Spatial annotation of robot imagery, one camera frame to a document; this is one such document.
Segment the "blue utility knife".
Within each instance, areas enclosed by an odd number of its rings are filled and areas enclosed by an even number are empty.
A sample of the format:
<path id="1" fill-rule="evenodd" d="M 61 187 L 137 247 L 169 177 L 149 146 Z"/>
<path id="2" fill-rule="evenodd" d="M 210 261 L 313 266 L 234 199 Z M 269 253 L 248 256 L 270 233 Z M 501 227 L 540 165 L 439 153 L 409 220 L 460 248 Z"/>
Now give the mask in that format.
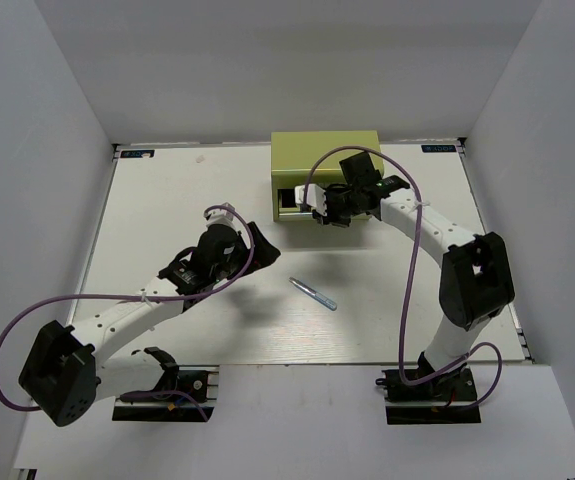
<path id="1" fill-rule="evenodd" d="M 337 310 L 337 303 L 336 302 L 334 302 L 333 300 L 331 300 L 327 296 L 323 295 L 319 291 L 313 289 L 312 287 L 306 285 L 302 281 L 300 281 L 294 277 L 290 277 L 289 282 L 296 289 L 298 289 L 299 291 L 301 291 L 302 293 L 304 293 L 308 297 L 312 298 L 313 300 L 315 300 L 319 304 L 325 306 L 330 311 L 336 311 Z"/>

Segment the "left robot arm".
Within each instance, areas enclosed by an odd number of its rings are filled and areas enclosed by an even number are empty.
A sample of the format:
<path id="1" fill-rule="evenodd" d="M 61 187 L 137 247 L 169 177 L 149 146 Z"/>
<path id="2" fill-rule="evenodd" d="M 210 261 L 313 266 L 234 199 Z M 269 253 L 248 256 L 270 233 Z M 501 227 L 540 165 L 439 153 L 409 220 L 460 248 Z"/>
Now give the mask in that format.
<path id="1" fill-rule="evenodd" d="M 117 352 L 158 324 L 201 302 L 224 281 L 272 265 L 281 255 L 253 222 L 252 248 L 227 224 L 211 224 L 197 245 L 181 250 L 134 301 L 120 301 L 92 318 L 63 326 L 43 326 L 19 377 L 20 386 L 58 427 L 68 426 L 101 399 L 175 401 L 204 396 L 179 381 L 180 367 L 159 347 Z"/>

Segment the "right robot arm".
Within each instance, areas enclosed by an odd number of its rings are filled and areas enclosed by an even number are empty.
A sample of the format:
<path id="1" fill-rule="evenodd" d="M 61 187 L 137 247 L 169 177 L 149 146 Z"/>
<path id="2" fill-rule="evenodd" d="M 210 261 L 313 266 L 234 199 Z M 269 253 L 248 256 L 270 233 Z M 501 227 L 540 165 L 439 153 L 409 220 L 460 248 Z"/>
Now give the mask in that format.
<path id="1" fill-rule="evenodd" d="M 340 161 L 344 184 L 321 187 L 308 179 L 296 188 L 296 202 L 322 225 L 347 227 L 368 215 L 404 233 L 413 242 L 403 295 L 402 325 L 407 323 L 419 252 L 440 268 L 439 304 L 443 318 L 419 359 L 420 390 L 439 399 L 455 385 L 453 370 L 478 349 L 482 330 L 515 299 L 504 240 L 495 232 L 471 232 L 434 210 L 413 177 L 400 168 L 385 177 L 373 165 L 377 151 L 348 147 Z"/>

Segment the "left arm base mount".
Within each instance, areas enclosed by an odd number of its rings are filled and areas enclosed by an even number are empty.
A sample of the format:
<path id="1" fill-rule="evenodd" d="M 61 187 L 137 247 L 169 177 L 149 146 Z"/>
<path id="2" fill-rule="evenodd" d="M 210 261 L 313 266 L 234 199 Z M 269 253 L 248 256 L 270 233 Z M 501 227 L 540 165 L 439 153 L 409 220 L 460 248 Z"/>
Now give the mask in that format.
<path id="1" fill-rule="evenodd" d="M 142 395 L 116 399 L 112 420 L 141 423 L 206 423 L 214 413 L 218 367 L 168 369 L 158 384 Z"/>

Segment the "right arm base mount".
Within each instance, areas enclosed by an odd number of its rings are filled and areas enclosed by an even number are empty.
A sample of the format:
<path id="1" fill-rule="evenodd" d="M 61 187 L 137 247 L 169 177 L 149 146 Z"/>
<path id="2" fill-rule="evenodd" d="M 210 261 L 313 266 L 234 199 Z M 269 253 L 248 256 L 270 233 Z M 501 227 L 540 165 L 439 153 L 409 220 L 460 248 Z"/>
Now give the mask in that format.
<path id="1" fill-rule="evenodd" d="M 468 366 L 418 386 L 405 385 L 397 369 L 383 370 L 375 385 L 384 394 L 388 425 L 479 424 L 475 381 Z"/>

